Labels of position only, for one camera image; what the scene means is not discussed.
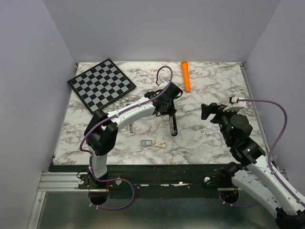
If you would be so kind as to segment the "black stapler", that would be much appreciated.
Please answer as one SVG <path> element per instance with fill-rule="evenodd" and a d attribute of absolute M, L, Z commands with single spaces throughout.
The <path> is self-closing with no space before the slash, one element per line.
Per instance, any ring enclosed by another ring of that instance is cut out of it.
<path fill-rule="evenodd" d="M 177 122 L 175 114 L 169 115 L 169 124 L 170 124 L 170 134 L 171 136 L 178 135 Z"/>

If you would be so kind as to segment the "white staples box sleeve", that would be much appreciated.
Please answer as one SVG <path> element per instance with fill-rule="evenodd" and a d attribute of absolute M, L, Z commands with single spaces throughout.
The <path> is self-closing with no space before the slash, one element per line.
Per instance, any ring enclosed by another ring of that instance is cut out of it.
<path fill-rule="evenodd" d="M 160 148 L 166 148 L 166 142 L 165 141 L 156 141 L 155 146 L 160 147 Z"/>

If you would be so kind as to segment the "light blue stapler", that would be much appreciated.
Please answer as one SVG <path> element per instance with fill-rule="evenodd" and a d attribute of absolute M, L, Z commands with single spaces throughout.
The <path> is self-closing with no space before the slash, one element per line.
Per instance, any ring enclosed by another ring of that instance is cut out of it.
<path fill-rule="evenodd" d="M 130 135 L 133 135 L 134 134 L 134 123 L 130 123 L 128 125 L 128 131 L 129 131 L 129 134 Z"/>

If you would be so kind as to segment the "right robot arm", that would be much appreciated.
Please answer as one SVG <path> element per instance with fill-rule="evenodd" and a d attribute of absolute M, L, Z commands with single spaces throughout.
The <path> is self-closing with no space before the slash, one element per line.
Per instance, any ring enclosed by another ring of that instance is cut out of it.
<path fill-rule="evenodd" d="M 274 218 L 281 229 L 305 227 L 305 197 L 284 178 L 271 163 L 270 156 L 250 138 L 252 126 L 239 110 L 245 100 L 237 99 L 229 106 L 202 104 L 201 119 L 214 115 L 211 123 L 220 127 L 224 141 L 237 162 L 225 165 L 214 177 L 205 177 L 209 187 L 231 185 L 241 188 Z"/>

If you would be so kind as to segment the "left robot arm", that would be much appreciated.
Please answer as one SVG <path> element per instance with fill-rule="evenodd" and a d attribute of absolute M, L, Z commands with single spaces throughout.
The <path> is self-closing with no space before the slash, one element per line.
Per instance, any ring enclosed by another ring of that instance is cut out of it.
<path fill-rule="evenodd" d="M 174 83 L 163 90 L 150 91 L 138 101 L 120 110 L 105 113 L 99 110 L 94 113 L 85 132 L 85 142 L 90 149 L 89 183 L 94 188 L 105 185 L 107 173 L 107 154 L 114 148 L 117 134 L 131 123 L 151 115 L 168 115 L 170 134 L 177 136 L 176 109 L 174 100 L 181 97 L 183 91 Z"/>

